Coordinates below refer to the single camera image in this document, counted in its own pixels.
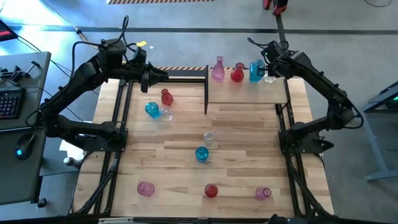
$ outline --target clear glass vase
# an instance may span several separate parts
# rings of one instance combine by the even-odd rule
[[[224,65],[223,65],[224,57],[217,57],[217,64],[214,66],[213,71],[211,72],[211,79],[213,82],[221,83],[225,77]]]

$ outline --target small glass bottle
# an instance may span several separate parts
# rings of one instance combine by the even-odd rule
[[[211,71],[211,79],[216,83],[221,83],[224,80],[225,71],[223,65],[224,57],[217,57],[217,64],[214,66],[213,71]]]
[[[267,83],[273,83],[275,80],[276,80],[276,78],[268,76],[268,73],[266,75],[264,75],[264,81]]]
[[[265,200],[271,197],[271,189],[268,187],[259,187],[256,189],[256,198],[258,200]]]
[[[158,118],[160,116],[159,106],[157,103],[150,102],[145,106],[145,111],[151,116],[151,118]]]
[[[266,71],[266,65],[262,60],[256,60],[250,64],[250,82],[260,81]]]
[[[216,142],[214,134],[211,131],[205,133],[205,145],[210,147]]]
[[[198,162],[205,163],[209,157],[209,150],[204,146],[200,146],[195,151],[195,156]]]
[[[167,89],[162,90],[162,103],[167,106],[171,106],[173,103],[173,96],[169,93]]]
[[[235,65],[235,69],[231,72],[232,81],[241,82],[243,80],[244,77],[243,69],[244,69],[243,63],[239,62]]]
[[[162,108],[160,110],[161,113],[161,120],[162,121],[171,121],[173,119],[173,114],[170,112],[170,109],[168,108]]]
[[[137,191],[140,195],[149,197],[155,193],[155,186],[148,181],[143,181],[138,184]]]
[[[208,184],[205,187],[205,194],[209,198],[213,198],[218,194],[218,187],[215,184]]]

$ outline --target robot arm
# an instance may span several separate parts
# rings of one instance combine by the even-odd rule
[[[121,151],[126,142],[127,133],[116,129],[108,121],[102,124],[70,121],[59,115],[81,94],[107,82],[109,78],[134,81],[141,84],[141,91],[168,79],[167,73],[146,64],[146,52],[138,48],[132,58],[122,65],[126,46],[122,41],[113,45],[115,40],[102,40],[97,55],[81,64],[69,83],[59,88],[59,92],[40,106],[41,123],[46,136],[62,138],[85,151]]]
[[[327,79],[323,72],[315,69],[305,53],[285,50],[279,43],[272,41],[267,44],[261,54],[269,61],[269,76],[285,77],[286,79],[293,76],[302,77],[328,100],[326,116],[309,123],[294,124],[289,129],[289,141],[293,141],[295,144],[309,133],[319,133],[324,129],[342,129],[356,117],[353,112],[353,109],[356,108],[347,98],[347,93],[338,88],[338,84]]]

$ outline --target pink glass bottle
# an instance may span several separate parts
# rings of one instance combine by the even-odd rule
[[[244,77],[243,69],[244,69],[243,63],[239,62],[235,65],[235,69],[231,72],[232,81],[241,82],[243,80]]]
[[[155,186],[148,181],[143,181],[138,184],[137,191],[142,196],[149,197],[155,192]]]
[[[211,79],[214,82],[221,83],[224,80],[225,71],[223,61],[223,56],[217,57],[217,64],[214,66],[213,71],[211,72]]]
[[[258,200],[265,200],[271,197],[271,194],[271,189],[269,189],[268,187],[259,187],[256,189],[256,198]]]
[[[173,103],[173,96],[169,93],[167,89],[162,90],[162,103],[167,106],[171,106]]]

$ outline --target red object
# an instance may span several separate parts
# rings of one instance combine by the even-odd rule
[[[265,200],[271,196],[271,189],[268,187],[259,187],[256,189],[256,198],[258,200]]]
[[[218,187],[215,184],[208,184],[205,187],[205,194],[207,197],[213,198],[218,194]]]
[[[282,7],[275,7],[273,15],[274,16],[279,16],[282,12],[286,10],[287,6],[282,6]]]
[[[162,90],[162,103],[167,106],[171,106],[173,103],[173,96],[169,93],[167,89]]]
[[[239,62],[235,65],[235,69],[231,72],[232,81],[240,82],[243,80],[244,77],[243,69],[244,69],[243,63]]]
[[[8,35],[8,34],[11,34],[11,32],[9,32],[8,30],[0,32],[0,35]]]
[[[149,197],[155,193],[155,186],[148,181],[143,181],[138,184],[137,191],[142,196]]]
[[[272,0],[264,0],[264,9],[268,10],[269,7],[271,6]]]

